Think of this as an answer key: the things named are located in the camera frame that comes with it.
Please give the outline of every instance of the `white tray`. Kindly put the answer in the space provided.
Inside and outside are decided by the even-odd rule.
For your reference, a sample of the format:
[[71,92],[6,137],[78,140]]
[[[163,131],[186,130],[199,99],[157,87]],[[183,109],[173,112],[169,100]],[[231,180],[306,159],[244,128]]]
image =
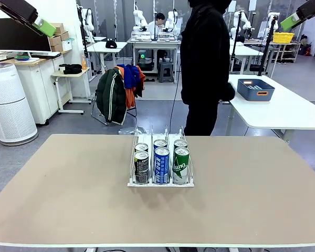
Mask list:
[[[170,161],[169,161],[169,177],[170,181],[168,184],[155,184],[153,183],[155,174],[153,172],[153,142],[157,139],[165,139],[168,143],[168,148],[170,152]],[[131,170],[130,170],[130,180],[127,186],[131,187],[194,187],[194,176],[193,176],[193,164],[191,158],[189,157],[189,165],[188,165],[188,174],[187,174],[187,183],[184,185],[176,185],[173,184],[173,160],[174,160],[174,142],[178,139],[185,139],[185,135],[183,132],[183,128],[180,129],[179,134],[169,134],[168,127],[165,129],[164,134],[154,134],[153,127],[151,128],[150,134],[140,134],[137,129],[135,129],[134,139],[133,139],[133,147],[132,147],[132,158],[131,158]],[[135,166],[134,166],[134,146],[137,143],[145,143],[149,147],[149,182],[148,184],[137,184],[135,182]]]

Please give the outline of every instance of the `yellow basket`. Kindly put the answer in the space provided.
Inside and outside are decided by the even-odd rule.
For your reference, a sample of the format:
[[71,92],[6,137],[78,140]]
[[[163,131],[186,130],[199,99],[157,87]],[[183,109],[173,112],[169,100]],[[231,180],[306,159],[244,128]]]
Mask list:
[[274,43],[291,43],[294,37],[294,33],[274,33],[273,42]]

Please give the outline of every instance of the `white cylindrical air purifier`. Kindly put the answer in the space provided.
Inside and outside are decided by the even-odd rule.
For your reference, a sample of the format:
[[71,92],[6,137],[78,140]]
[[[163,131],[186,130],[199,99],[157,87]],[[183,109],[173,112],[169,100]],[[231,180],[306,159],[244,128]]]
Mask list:
[[0,142],[7,146],[38,137],[35,121],[16,67],[0,63]]

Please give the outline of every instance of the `black screen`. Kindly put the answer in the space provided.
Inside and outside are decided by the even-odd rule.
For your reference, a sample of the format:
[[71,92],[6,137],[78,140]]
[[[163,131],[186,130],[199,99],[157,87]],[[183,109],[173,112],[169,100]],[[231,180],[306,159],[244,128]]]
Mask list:
[[51,51],[46,35],[40,36],[11,18],[0,18],[0,50]]

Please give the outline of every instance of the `black pants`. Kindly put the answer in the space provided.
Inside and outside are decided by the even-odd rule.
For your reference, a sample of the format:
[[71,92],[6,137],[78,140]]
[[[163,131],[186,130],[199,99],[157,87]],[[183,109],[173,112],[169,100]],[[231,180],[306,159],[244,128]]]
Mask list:
[[218,103],[189,105],[185,135],[210,136],[217,120]]

